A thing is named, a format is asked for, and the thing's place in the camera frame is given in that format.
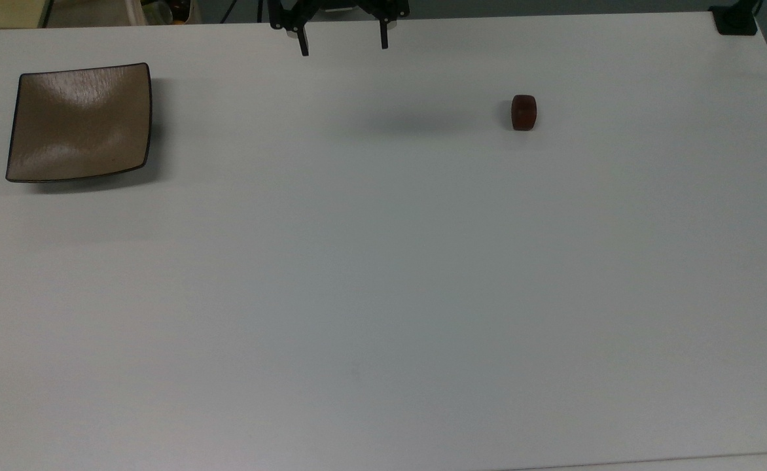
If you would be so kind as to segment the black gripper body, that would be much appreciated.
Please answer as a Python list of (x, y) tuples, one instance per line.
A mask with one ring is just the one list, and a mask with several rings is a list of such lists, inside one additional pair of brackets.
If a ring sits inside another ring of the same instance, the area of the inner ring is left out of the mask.
[(299, 33), (321, 10), (361, 9), (381, 23), (393, 23), (410, 15), (408, 1), (294, 1), (285, 8), (282, 1), (269, 2), (269, 23), (272, 29)]

